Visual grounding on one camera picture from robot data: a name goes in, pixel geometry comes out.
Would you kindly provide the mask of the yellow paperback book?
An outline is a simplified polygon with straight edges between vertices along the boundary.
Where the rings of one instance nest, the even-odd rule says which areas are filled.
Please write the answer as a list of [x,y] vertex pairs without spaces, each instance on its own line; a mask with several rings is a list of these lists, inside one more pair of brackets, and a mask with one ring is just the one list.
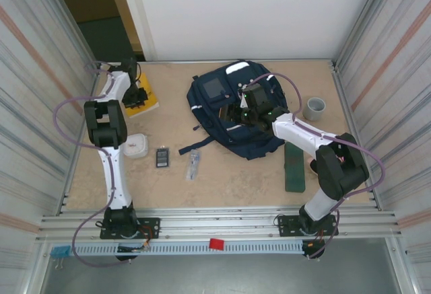
[[129,118],[133,118],[133,117],[138,116],[140,114],[144,114],[146,112],[149,112],[151,110],[156,109],[159,106],[158,99],[157,99],[145,73],[142,73],[140,75],[139,85],[140,85],[140,87],[143,87],[145,89],[145,91],[147,92],[147,96],[148,96],[147,106],[145,108],[139,108],[139,106],[135,106],[134,109],[125,108],[125,112]]

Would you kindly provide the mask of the navy blue student backpack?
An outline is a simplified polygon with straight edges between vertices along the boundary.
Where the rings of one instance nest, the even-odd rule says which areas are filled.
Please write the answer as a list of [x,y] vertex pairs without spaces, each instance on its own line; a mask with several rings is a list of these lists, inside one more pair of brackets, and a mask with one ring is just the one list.
[[235,123],[222,114],[224,106],[240,107],[240,90],[262,76],[261,86],[268,100],[277,107],[287,107],[286,97],[279,81],[261,63],[239,60],[200,76],[194,76],[187,92],[187,100],[199,127],[209,135],[201,142],[180,149],[184,155],[212,141],[247,160],[265,157],[284,144],[284,141],[264,133],[255,126]]

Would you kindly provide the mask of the black pocket calculator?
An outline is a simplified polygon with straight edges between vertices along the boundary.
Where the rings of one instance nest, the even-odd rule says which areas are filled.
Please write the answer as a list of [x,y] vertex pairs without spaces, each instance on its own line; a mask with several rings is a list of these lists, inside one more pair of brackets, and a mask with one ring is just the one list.
[[170,166],[170,150],[168,147],[156,149],[156,168],[168,168]]

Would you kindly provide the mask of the clear packet of blue pens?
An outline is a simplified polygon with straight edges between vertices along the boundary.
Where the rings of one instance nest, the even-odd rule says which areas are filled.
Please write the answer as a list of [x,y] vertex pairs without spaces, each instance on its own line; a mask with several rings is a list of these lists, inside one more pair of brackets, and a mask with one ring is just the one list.
[[200,158],[200,150],[192,149],[190,152],[189,162],[186,171],[186,180],[193,181],[197,177]]

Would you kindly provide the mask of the green translucent pencil case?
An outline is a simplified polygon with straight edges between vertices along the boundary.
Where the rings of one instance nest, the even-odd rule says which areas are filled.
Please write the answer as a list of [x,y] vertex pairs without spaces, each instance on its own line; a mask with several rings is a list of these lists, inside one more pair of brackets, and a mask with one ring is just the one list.
[[306,189],[303,151],[292,143],[284,145],[285,191],[303,193]]

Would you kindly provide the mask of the grey plastic cup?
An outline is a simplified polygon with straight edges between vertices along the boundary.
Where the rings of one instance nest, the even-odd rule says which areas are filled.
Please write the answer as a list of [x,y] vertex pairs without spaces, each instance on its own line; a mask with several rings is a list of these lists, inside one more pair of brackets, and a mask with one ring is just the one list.
[[303,117],[309,121],[318,121],[321,119],[326,109],[326,103],[321,98],[309,98],[302,111]]

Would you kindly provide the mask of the pink striped soft doll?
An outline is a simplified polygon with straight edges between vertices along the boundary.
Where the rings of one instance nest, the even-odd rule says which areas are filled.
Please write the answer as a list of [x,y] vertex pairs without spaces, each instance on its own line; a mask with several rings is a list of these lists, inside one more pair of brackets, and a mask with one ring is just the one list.
[[346,157],[336,154],[317,154],[315,159],[308,160],[308,166],[315,175],[334,174],[340,170]]

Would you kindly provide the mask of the aluminium mounting rails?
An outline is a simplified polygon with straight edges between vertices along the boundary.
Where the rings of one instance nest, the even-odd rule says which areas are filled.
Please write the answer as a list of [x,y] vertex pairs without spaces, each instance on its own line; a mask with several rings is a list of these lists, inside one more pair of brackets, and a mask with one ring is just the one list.
[[[274,219],[277,215],[294,215],[295,206],[207,207],[139,209],[138,217],[157,217],[161,222],[159,240],[197,241],[218,238],[223,240],[271,240],[279,236]],[[340,207],[339,238],[399,237],[401,229],[395,214],[380,211],[373,204],[360,203]],[[100,230],[94,220],[84,222],[91,211],[65,211],[58,216],[43,217],[36,239],[38,241],[79,242],[99,241]]]

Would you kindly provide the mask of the blue binder clip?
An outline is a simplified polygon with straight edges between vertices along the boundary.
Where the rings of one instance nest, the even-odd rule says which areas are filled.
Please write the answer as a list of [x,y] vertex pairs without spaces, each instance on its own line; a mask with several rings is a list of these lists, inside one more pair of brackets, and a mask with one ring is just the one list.
[[71,246],[55,246],[50,252],[50,257],[55,262],[55,269],[61,270],[63,268],[63,261],[68,258],[71,252]]

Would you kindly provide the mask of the beige door frame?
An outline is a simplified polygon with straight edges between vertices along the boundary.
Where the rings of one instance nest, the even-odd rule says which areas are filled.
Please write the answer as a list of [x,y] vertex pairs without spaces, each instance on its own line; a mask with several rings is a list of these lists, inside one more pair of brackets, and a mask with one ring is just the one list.
[[119,11],[122,23],[125,27],[127,37],[131,43],[131,47],[137,54],[143,54],[143,49],[137,35],[137,31],[127,4],[127,0],[114,0]]

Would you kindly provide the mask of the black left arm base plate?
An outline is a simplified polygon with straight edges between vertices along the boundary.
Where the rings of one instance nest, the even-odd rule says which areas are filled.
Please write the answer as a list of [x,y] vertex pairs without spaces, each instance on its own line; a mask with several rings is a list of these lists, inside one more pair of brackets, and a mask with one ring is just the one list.
[[138,218],[137,231],[132,235],[121,235],[119,231],[109,231],[101,221],[95,222],[100,228],[100,238],[103,240],[152,240],[158,239],[160,218]]

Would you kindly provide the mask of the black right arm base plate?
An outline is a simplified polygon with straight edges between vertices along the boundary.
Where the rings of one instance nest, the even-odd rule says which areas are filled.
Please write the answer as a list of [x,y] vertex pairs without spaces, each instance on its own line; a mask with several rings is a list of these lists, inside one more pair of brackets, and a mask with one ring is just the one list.
[[276,217],[276,224],[281,237],[307,237],[338,235],[336,217],[327,215],[321,220],[313,221],[299,215],[280,215]]

